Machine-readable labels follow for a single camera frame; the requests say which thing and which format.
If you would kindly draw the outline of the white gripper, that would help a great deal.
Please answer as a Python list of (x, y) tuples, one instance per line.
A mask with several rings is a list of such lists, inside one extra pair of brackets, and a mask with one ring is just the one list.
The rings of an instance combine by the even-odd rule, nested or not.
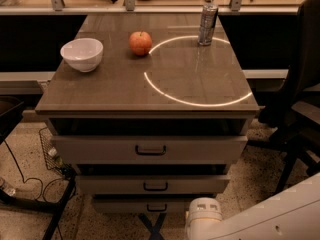
[(205, 236), (213, 232), (213, 226), (221, 221), (221, 207), (216, 199), (194, 199), (189, 205), (186, 218), (186, 240), (204, 240)]

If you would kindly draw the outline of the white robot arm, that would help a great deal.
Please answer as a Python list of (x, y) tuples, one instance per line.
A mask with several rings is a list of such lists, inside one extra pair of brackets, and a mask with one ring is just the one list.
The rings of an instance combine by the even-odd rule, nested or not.
[(320, 173), (225, 220), (215, 199), (194, 199), (185, 239), (320, 240)]

